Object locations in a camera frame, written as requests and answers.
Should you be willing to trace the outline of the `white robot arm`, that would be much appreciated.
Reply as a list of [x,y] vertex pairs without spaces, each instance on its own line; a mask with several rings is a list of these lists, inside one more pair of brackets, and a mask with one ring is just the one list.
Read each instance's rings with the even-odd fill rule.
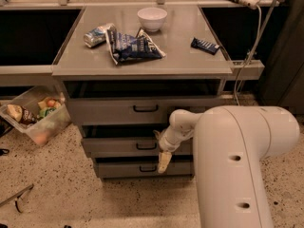
[[156,132],[158,171],[166,171],[181,143],[193,141],[201,228],[274,228],[259,161],[293,149],[299,124],[278,106],[178,109]]

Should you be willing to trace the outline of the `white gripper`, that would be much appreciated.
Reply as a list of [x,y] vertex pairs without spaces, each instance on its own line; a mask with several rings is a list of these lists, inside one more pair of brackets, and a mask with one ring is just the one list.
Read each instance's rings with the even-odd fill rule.
[[153,130],[155,138],[159,140],[159,147],[162,151],[159,153],[158,172],[164,173],[171,161],[172,153],[175,152],[181,145],[182,133],[171,126],[160,132]]

